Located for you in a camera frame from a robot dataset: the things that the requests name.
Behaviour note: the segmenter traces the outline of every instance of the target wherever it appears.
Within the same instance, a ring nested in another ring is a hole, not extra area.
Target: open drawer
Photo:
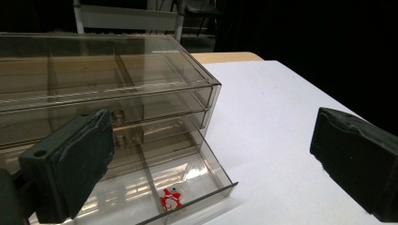
[[[78,216],[64,224],[167,224],[224,199],[237,185],[198,132],[137,145],[124,157],[138,160],[111,166]],[[181,194],[181,206],[163,208],[166,188]],[[30,222],[39,224],[35,216]]]

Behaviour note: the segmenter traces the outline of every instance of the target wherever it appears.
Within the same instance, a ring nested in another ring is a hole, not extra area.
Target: white table
[[[319,107],[353,112],[276,61],[205,68],[222,83],[206,139],[239,184],[176,224],[384,224],[310,154]]]

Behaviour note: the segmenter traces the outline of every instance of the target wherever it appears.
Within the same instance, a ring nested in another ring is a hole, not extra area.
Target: red toy
[[[163,191],[164,196],[161,197],[161,205],[163,205],[165,211],[173,210],[182,205],[179,201],[181,194],[174,187],[172,190],[165,188]]]

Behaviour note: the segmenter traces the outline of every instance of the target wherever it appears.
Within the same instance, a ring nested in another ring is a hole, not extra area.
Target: chair
[[[181,39],[178,23],[182,20],[176,12],[82,5],[79,0],[73,0],[73,7],[78,34],[84,34],[85,27],[162,30],[175,31],[175,39]]]
[[[200,24],[199,30],[196,36],[199,36],[202,27],[205,23],[206,18],[215,19],[216,22],[220,20],[222,16],[222,12],[219,11],[216,7],[213,6],[212,3],[209,3],[207,0],[173,0],[173,4],[171,5],[170,11],[173,11],[174,5],[177,5],[178,12],[184,12],[184,14],[193,16],[193,17],[202,17],[203,20]]]

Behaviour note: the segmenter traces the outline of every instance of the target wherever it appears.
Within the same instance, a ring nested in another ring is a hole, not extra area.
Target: transparent plastic case
[[[237,184],[204,141],[220,88],[168,36],[0,35],[0,167],[17,172],[20,153],[106,108],[114,159],[66,224],[175,221]],[[165,188],[176,188],[182,205],[165,210]]]

